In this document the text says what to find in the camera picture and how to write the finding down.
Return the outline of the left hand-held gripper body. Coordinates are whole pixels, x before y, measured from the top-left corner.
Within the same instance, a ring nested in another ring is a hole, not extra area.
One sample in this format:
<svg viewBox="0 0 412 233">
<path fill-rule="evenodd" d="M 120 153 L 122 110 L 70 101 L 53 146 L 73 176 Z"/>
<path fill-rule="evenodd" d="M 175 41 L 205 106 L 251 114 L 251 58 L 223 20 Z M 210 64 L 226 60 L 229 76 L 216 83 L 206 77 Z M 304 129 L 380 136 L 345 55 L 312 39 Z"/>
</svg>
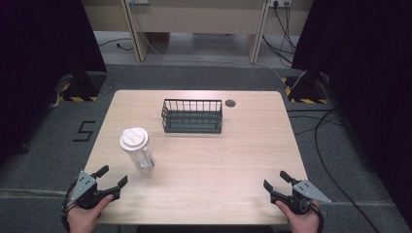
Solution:
<svg viewBox="0 0 412 233">
<path fill-rule="evenodd" d="M 81 171 L 75 183 L 74 191 L 69 199 L 68 206 L 78 204 L 81 208 L 93 209 L 104 197 L 103 190 L 97 189 L 97 179 Z"/>
</svg>

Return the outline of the person's right hand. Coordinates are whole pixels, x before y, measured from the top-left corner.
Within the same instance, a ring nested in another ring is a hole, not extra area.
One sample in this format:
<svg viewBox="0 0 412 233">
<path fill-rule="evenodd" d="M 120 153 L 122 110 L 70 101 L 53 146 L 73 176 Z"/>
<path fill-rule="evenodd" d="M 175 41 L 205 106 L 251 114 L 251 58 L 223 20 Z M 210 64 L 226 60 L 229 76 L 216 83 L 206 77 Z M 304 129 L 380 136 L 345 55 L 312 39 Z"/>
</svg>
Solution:
<svg viewBox="0 0 412 233">
<path fill-rule="evenodd" d="M 275 205 L 286 216 L 292 233 L 318 233 L 320 219 L 316 213 L 309 211 L 305 215 L 295 215 L 290 208 L 281 201 Z"/>
</svg>

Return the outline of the person's left hand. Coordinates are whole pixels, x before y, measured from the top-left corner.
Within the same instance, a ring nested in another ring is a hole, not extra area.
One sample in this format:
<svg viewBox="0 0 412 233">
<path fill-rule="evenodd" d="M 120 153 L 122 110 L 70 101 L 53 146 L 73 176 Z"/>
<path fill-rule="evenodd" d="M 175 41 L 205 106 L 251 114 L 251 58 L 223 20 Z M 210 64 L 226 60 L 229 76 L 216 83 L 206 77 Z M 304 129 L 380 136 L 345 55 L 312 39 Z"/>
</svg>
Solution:
<svg viewBox="0 0 412 233">
<path fill-rule="evenodd" d="M 92 233 L 100 213 L 112 202 L 113 195 L 104 197 L 93 209 L 74 206 L 68 212 L 69 233 Z"/>
</svg>

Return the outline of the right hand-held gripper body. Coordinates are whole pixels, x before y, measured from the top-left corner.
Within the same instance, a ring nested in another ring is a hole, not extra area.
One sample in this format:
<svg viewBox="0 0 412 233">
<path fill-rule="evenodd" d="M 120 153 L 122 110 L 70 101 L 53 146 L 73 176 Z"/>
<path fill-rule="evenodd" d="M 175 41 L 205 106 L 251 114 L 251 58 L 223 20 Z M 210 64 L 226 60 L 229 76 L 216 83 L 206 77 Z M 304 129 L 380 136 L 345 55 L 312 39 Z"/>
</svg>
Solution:
<svg viewBox="0 0 412 233">
<path fill-rule="evenodd" d="M 295 215 L 305 215 L 313 200 L 330 203 L 331 200 L 326 197 L 317 187 L 307 180 L 291 181 L 292 195 L 285 195 L 271 189 L 271 203 L 277 201 L 284 203 Z"/>
</svg>

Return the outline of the clear bottle with white lid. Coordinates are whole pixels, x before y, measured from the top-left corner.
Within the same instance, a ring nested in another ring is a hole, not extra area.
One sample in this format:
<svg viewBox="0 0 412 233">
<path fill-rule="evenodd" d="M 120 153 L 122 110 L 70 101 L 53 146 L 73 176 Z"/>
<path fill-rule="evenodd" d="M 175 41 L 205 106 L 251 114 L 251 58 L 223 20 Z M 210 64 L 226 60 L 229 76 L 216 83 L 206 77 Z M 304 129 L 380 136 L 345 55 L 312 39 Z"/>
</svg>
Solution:
<svg viewBox="0 0 412 233">
<path fill-rule="evenodd" d="M 155 167 L 149 143 L 149 134 L 141 127 L 126 128 L 120 136 L 121 148 L 130 156 L 139 171 L 151 171 Z"/>
</svg>

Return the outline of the beige wooden desk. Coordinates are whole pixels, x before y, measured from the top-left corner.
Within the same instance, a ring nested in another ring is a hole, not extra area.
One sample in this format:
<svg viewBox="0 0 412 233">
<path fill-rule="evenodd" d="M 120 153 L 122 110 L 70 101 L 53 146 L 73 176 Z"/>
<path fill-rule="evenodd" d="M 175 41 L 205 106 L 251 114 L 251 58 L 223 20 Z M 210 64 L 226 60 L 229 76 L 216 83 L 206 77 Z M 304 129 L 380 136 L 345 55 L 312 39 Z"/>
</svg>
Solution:
<svg viewBox="0 0 412 233">
<path fill-rule="evenodd" d="M 258 61 L 263 36 L 288 29 L 301 34 L 314 0 L 269 7 L 269 0 L 81 0 L 95 31 L 127 31 L 143 62 L 150 33 L 238 34 L 246 37 L 249 60 Z"/>
</svg>

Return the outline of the black wire basket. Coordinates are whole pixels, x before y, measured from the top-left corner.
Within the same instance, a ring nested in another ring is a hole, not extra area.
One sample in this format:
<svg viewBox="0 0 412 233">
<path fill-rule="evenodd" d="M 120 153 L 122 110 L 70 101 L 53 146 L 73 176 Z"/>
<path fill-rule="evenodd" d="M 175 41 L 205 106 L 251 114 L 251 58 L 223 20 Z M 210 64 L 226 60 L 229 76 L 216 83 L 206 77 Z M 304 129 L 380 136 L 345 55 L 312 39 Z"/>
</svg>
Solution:
<svg viewBox="0 0 412 233">
<path fill-rule="evenodd" d="M 161 117 L 165 133 L 220 134 L 223 103 L 221 100 L 164 99 Z"/>
</svg>

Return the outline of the black and yellow striped base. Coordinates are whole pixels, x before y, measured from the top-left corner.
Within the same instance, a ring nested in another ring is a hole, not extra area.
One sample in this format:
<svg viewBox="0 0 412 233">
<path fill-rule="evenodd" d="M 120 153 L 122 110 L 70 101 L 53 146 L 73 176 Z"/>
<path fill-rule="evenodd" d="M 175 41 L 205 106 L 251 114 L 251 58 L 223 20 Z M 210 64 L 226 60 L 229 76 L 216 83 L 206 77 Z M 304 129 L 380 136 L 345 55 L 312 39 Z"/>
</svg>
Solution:
<svg viewBox="0 0 412 233">
<path fill-rule="evenodd" d="M 318 83 L 307 84 L 301 77 L 284 77 L 287 98 L 292 103 L 326 104 L 326 95 Z"/>
<path fill-rule="evenodd" d="M 97 100 L 106 77 L 107 75 L 105 73 L 86 72 L 79 78 L 69 78 L 59 93 L 59 100 L 94 102 Z"/>
</svg>

